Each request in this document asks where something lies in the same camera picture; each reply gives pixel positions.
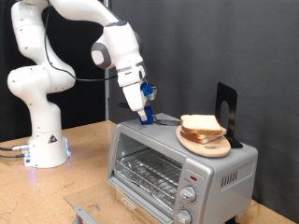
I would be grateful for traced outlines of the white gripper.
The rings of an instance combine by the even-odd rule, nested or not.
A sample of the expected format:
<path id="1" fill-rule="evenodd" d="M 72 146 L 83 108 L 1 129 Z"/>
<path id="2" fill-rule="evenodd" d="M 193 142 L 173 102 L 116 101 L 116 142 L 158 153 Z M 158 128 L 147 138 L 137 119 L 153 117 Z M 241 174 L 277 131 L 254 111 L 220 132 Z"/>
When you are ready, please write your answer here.
<path id="1" fill-rule="evenodd" d="M 125 99 L 132 111 L 137 111 L 142 121 L 147 121 L 148 116 L 144 109 L 146 97 L 141 90 L 144 82 L 145 69 L 143 66 L 135 66 L 130 70 L 118 73 L 118 83 L 122 88 Z"/>

